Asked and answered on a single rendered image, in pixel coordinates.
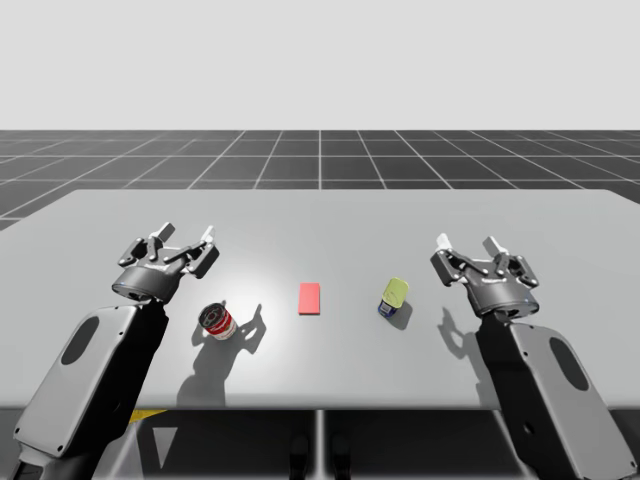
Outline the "pink pad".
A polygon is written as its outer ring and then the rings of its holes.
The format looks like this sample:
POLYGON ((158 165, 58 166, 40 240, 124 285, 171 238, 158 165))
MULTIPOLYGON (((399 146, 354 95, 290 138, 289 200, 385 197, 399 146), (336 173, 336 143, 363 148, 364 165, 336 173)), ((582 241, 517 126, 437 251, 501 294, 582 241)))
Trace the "pink pad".
POLYGON ((320 314, 320 284, 301 283, 299 287, 298 299, 299 315, 319 315, 320 314))

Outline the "red and white can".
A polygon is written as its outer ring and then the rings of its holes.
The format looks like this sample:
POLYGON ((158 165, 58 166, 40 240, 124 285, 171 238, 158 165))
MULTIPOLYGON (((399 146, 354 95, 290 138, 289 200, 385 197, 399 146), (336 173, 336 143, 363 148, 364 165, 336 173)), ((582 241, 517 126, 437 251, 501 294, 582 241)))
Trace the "red and white can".
POLYGON ((200 326, 216 340, 227 340, 234 335, 237 323, 223 303, 204 307, 198 316, 200 326))

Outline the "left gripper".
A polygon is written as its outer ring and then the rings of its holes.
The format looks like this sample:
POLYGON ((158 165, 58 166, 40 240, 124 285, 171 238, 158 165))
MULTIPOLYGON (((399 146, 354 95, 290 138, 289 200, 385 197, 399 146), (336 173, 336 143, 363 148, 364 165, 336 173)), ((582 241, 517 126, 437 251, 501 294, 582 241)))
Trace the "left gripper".
POLYGON ((174 225, 166 222, 147 237, 136 238, 118 260, 123 272, 112 284, 112 290, 136 301, 169 303, 184 274, 202 279, 220 255, 214 226, 207 227, 199 242, 165 254, 164 262, 156 261, 159 250, 174 232, 174 225))

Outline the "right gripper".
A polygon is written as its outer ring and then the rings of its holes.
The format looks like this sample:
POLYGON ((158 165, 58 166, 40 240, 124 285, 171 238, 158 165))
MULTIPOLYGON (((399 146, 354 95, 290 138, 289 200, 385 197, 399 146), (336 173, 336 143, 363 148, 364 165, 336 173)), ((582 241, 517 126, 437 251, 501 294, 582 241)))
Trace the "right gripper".
POLYGON ((487 237, 483 246, 492 257, 493 274, 497 278, 488 278, 486 268, 454 250, 446 233, 436 238, 436 245, 430 259, 436 274, 446 287, 465 282, 476 317, 496 311, 508 317, 526 317, 540 310, 531 293, 531 287, 537 287, 539 282, 530 265, 522 255, 511 254, 493 236, 487 237))

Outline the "green and blue rectangular can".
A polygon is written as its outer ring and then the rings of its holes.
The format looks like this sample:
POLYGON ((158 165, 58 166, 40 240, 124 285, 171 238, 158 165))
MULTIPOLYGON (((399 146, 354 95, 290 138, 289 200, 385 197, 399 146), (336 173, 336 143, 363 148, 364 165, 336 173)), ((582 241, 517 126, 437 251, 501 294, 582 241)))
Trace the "green and blue rectangular can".
POLYGON ((406 281, 393 277, 389 280, 378 306, 378 313, 384 318, 391 318, 403 306, 409 285, 406 281))

